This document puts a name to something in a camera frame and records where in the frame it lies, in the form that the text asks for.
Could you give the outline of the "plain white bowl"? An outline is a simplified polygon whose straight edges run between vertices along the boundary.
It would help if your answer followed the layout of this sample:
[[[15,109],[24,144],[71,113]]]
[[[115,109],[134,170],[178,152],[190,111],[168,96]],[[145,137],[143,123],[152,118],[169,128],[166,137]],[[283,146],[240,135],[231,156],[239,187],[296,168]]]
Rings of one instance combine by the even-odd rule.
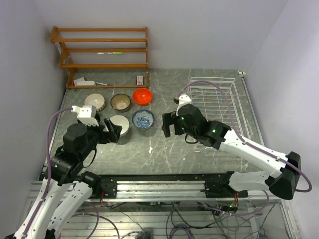
[[[110,121],[117,126],[121,126],[122,130],[120,133],[120,137],[126,135],[129,131],[129,121],[125,116],[121,116],[121,115],[115,115],[110,117]]]

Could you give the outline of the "brown ceramic bowl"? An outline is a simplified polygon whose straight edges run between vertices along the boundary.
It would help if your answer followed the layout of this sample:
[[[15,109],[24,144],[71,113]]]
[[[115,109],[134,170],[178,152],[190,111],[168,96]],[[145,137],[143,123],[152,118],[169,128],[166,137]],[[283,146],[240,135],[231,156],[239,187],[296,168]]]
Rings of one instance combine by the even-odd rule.
[[[119,112],[126,112],[131,107],[131,99],[126,94],[116,94],[110,99],[111,107]]]

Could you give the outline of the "blue white porcelain bowl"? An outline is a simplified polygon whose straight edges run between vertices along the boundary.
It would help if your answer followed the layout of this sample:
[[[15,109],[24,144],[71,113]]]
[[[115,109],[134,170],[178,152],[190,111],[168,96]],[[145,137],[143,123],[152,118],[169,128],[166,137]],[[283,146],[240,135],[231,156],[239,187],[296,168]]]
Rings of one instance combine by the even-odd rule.
[[[138,129],[149,129],[155,122],[154,114],[149,110],[138,110],[132,116],[132,123]]]

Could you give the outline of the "white wire dish rack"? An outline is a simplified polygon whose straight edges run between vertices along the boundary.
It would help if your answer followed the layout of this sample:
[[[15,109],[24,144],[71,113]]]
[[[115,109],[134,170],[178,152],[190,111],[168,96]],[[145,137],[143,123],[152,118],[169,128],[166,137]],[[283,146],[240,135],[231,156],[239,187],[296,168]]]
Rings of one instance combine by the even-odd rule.
[[[229,126],[234,121],[239,133],[251,138],[235,78],[193,76],[189,81],[194,84],[186,92],[207,120],[218,120]]]

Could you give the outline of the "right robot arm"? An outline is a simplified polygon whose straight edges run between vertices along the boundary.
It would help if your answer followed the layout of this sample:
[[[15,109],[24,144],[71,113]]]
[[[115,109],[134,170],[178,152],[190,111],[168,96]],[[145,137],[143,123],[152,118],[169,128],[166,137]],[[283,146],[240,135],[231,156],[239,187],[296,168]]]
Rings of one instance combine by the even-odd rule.
[[[220,184],[220,193],[231,197],[244,190],[267,190],[273,195],[291,200],[301,175],[301,157],[270,150],[241,135],[234,128],[217,120],[207,120],[192,104],[162,115],[162,130],[170,136],[173,125],[176,135],[191,136],[195,142],[216,150],[232,153],[260,168],[259,172],[232,172],[229,180]]]

